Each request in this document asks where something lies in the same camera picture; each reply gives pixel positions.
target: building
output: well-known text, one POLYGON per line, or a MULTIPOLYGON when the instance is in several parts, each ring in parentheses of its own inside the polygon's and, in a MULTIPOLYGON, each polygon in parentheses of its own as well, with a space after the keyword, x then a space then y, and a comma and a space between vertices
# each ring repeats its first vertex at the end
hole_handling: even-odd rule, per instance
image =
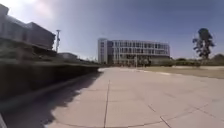
POLYGON ((24 42, 43 49, 53 48, 55 34, 37 25, 23 23, 8 15, 9 9, 0 4, 0 37, 24 42))
POLYGON ((58 53, 58 56, 65 60, 71 60, 71 61, 76 61, 78 59, 77 55, 68 52, 58 53))
POLYGON ((104 64, 135 65, 170 58, 167 43, 139 40, 98 40, 98 61, 104 64))

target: sky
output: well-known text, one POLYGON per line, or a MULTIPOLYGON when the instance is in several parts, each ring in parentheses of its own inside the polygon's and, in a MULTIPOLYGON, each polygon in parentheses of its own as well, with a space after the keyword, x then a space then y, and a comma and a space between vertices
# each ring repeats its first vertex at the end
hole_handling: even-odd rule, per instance
POLYGON ((0 0, 9 15, 61 31, 59 52, 97 58, 98 38, 169 43, 171 57, 195 58, 192 39, 208 28, 224 53, 223 0, 0 0))

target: concrete pavement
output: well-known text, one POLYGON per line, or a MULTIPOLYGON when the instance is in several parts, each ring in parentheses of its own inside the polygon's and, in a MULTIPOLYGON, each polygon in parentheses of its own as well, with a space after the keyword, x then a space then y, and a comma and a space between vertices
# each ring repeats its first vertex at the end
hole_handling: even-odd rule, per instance
POLYGON ((224 80, 109 68, 4 116, 9 128, 223 128, 224 80))

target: lamp post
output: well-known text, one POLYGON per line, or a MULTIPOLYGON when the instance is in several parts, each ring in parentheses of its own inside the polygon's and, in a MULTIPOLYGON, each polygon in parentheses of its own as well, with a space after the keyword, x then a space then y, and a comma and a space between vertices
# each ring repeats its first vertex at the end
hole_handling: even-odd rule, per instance
POLYGON ((59 42, 60 42, 59 34, 60 34, 61 30, 56 30, 56 31, 57 31, 56 52, 58 52, 58 47, 59 47, 59 42))
POLYGON ((136 65, 136 68, 138 68, 138 54, 137 54, 137 48, 135 49, 135 58, 136 58, 136 60, 135 60, 135 65, 136 65))

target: pavement joint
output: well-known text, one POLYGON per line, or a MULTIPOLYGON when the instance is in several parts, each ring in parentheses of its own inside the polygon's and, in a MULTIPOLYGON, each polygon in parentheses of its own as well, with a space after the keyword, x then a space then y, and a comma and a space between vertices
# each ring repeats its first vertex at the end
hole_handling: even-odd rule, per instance
POLYGON ((166 96, 168 96, 168 97, 171 97, 171 98, 174 98, 174 99, 176 99, 177 97, 176 96, 174 96, 174 95, 172 95, 172 94, 169 94, 169 93, 167 93, 167 92, 163 92, 166 96))
POLYGON ((217 120, 220 120, 220 121, 224 122, 224 120, 219 119, 218 117, 212 115, 211 113, 208 113, 208 112, 203 111, 203 110, 201 110, 201 109, 198 109, 198 111, 201 111, 201 112, 203 112, 204 114, 206 114, 206 115, 208 115, 208 116, 210 116, 210 117, 212 117, 212 118, 215 118, 215 119, 217 119, 217 120))
POLYGON ((172 128, 170 127, 170 125, 160 116, 160 119, 169 127, 169 128, 172 128))
POLYGON ((116 101, 115 100, 112 100, 112 101, 108 101, 108 102, 113 102, 113 103, 115 102, 116 103, 116 102, 129 102, 129 101, 139 101, 139 100, 138 99, 116 100, 116 101))
POLYGON ((189 115, 189 114, 191 114, 191 113, 194 113, 194 112, 196 112, 196 111, 199 111, 199 110, 195 109, 195 110, 190 111, 190 112, 182 113, 182 114, 177 115, 177 116, 175 116, 175 117, 173 117, 173 118, 169 118, 169 119, 167 119, 167 121, 169 121, 169 120, 173 120, 173 119, 177 119, 177 118, 180 118, 180 117, 183 117, 183 116, 187 116, 187 115, 189 115))
POLYGON ((149 126, 149 125, 153 125, 153 124, 159 124, 159 123, 162 123, 163 121, 157 121, 157 122, 153 122, 153 123, 145 123, 145 124, 142 124, 142 125, 132 125, 132 126, 128 126, 128 128, 132 128, 132 127, 140 127, 140 126, 149 126))
POLYGON ((79 125, 73 125, 73 124, 66 124, 66 123, 59 122, 58 120, 56 122, 58 124, 62 124, 62 125, 70 126, 70 127, 79 127, 79 128, 104 128, 104 127, 87 127, 87 126, 79 126, 79 125))
POLYGON ((101 103, 101 102, 107 102, 107 101, 99 101, 99 100, 77 100, 77 99, 74 99, 73 101, 77 101, 77 102, 96 102, 96 103, 101 103))
POLYGON ((150 106, 150 105, 147 105, 153 112, 156 113, 156 111, 150 106))
POLYGON ((108 108, 108 101, 109 101, 109 93, 110 93, 110 80, 108 82, 108 89, 107 89, 107 101, 106 101, 106 110, 105 110, 105 117, 104 117, 104 128, 106 127, 106 121, 107 121, 107 108, 108 108))

